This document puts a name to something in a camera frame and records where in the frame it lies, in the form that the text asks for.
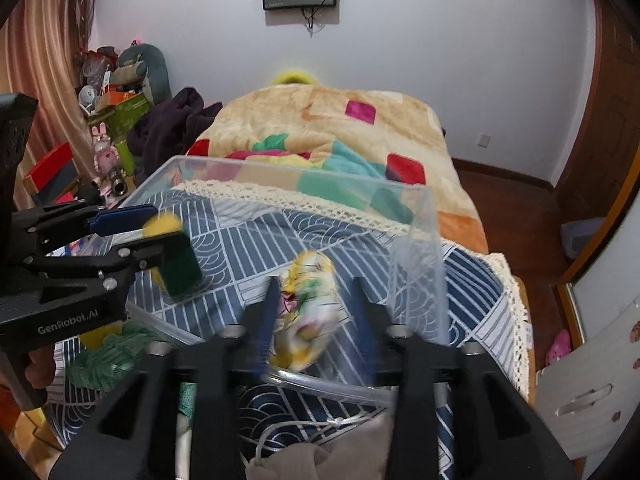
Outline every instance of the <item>power socket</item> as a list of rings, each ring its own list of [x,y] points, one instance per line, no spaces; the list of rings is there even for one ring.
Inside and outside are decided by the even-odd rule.
[[[487,146],[489,146],[490,141],[491,136],[487,134],[480,134],[480,136],[478,137],[478,146],[480,146],[481,148],[486,148]]]

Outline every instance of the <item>brown curtain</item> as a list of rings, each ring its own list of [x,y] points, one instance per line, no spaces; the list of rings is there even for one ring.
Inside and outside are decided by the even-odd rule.
[[[95,0],[20,0],[0,30],[0,92],[22,92],[40,101],[14,202],[33,206],[23,176],[47,152],[69,142],[79,171],[93,177],[91,135],[78,105],[78,70],[73,58],[85,50]]]

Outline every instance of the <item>finger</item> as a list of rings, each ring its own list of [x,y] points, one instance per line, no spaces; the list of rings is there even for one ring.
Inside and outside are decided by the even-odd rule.
[[[24,376],[36,389],[49,386],[56,375],[56,362],[53,359],[54,346],[38,348],[29,352],[31,364],[24,369]]]

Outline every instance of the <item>clear plastic box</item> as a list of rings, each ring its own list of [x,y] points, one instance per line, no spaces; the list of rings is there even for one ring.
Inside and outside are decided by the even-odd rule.
[[[332,259],[346,320],[317,364],[303,373],[270,367],[267,383],[336,400],[394,404],[392,391],[368,386],[361,374],[357,326],[350,297],[343,295],[355,276],[364,277],[369,299],[385,303],[394,322],[430,341],[449,342],[444,265],[429,187],[174,156],[123,205],[149,202],[183,217],[205,276],[203,285],[176,300],[152,284],[148,270],[139,273],[127,309],[169,340],[196,344],[236,322],[244,304],[261,299],[269,276],[307,248]],[[94,237],[84,254],[106,252],[130,238]],[[232,283],[225,285],[229,277]]]

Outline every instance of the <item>pink slipper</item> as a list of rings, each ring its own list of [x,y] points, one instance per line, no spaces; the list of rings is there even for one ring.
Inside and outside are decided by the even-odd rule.
[[[546,353],[545,365],[549,366],[571,353],[571,336],[568,330],[561,330]]]

